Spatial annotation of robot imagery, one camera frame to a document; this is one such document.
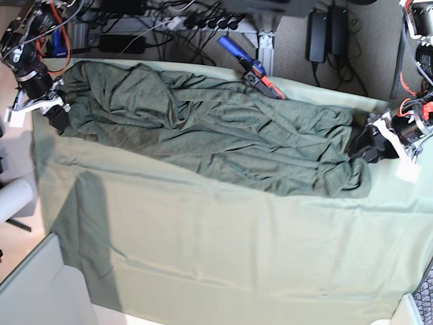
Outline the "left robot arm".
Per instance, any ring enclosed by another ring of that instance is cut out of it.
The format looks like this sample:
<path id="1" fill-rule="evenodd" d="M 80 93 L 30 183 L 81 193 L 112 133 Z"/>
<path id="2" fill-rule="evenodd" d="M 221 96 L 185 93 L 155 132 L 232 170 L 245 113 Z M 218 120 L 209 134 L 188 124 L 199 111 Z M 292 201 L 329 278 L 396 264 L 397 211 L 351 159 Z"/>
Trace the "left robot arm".
<path id="1" fill-rule="evenodd" d="M 354 128 L 347 146 L 352 158 L 415 163 L 432 139 L 432 2 L 399 1 L 401 33 L 390 98 L 403 90 L 395 109 L 372 112 Z"/>

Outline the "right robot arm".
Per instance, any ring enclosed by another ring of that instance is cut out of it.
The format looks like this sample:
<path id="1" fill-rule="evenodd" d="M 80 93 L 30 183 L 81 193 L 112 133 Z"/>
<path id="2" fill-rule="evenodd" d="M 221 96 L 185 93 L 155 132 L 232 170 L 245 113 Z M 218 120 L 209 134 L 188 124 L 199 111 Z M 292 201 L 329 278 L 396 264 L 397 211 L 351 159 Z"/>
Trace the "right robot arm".
<path id="1" fill-rule="evenodd" d="M 63 90 L 65 68 L 50 70 L 43 61 L 42 47 L 59 31 L 65 41 L 66 62 L 70 62 L 66 27 L 84 4 L 79 1 L 75 12 L 65 18 L 73 1 L 27 1 L 9 23 L 1 38 L 1 63 L 11 70 L 18 84 L 13 104 L 5 109 L 4 122 L 10 127 L 22 127 L 26 114 L 33 111 L 45 116 L 58 133 L 63 133 L 70 124 L 70 104 Z"/>

